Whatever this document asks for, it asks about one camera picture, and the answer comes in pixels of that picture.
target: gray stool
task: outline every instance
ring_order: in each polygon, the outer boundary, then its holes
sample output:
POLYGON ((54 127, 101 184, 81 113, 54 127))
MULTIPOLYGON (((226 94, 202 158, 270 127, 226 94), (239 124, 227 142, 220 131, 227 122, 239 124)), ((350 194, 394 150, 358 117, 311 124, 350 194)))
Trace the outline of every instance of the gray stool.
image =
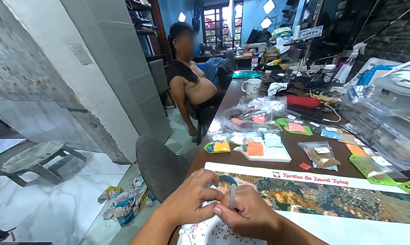
POLYGON ((87 160, 85 156, 66 146, 63 142, 47 141, 26 149, 10 158, 2 165, 0 170, 5 176, 20 186, 27 184, 27 182, 18 176, 18 174, 25 172, 34 172, 54 184, 59 184, 63 181, 61 176, 44 168, 43 165, 56 156, 65 157, 65 152, 69 152, 83 161, 87 160))

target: ceiling light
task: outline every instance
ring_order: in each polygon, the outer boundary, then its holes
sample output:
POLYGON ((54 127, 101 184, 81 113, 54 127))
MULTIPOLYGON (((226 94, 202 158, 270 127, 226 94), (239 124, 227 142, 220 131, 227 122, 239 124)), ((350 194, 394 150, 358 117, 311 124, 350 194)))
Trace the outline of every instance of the ceiling light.
POLYGON ((266 17, 262 22, 261 22, 261 27, 262 28, 267 28, 272 24, 272 21, 266 17))
POLYGON ((270 13, 275 8, 275 3, 272 0, 268 0, 267 3, 262 7, 266 14, 270 13))
POLYGON ((186 18, 185 14, 182 12, 179 12, 178 20, 180 22, 185 22, 185 18, 186 18))

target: shirtless man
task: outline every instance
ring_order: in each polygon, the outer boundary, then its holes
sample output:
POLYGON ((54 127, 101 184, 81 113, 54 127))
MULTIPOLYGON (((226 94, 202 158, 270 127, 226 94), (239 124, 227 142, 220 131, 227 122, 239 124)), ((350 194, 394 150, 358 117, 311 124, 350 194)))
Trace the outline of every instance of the shirtless man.
POLYGON ((170 36, 176 49, 176 60, 168 68, 167 82, 188 126, 188 133, 193 136, 197 134, 197 129, 185 107, 185 98, 195 108, 199 121, 205 126, 204 130, 208 131, 224 94, 217 93, 215 85, 205 78, 205 73, 192 61, 195 50, 192 27, 185 22, 176 22, 170 27, 170 36))

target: diamond painting pen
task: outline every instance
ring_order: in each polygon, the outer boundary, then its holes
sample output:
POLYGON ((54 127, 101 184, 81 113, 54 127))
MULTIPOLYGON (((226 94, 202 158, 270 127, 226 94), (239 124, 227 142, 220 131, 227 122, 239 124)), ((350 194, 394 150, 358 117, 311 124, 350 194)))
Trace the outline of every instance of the diamond painting pen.
POLYGON ((235 184, 231 185, 231 203, 229 205, 229 208, 233 211, 235 208, 235 189, 237 186, 235 184))

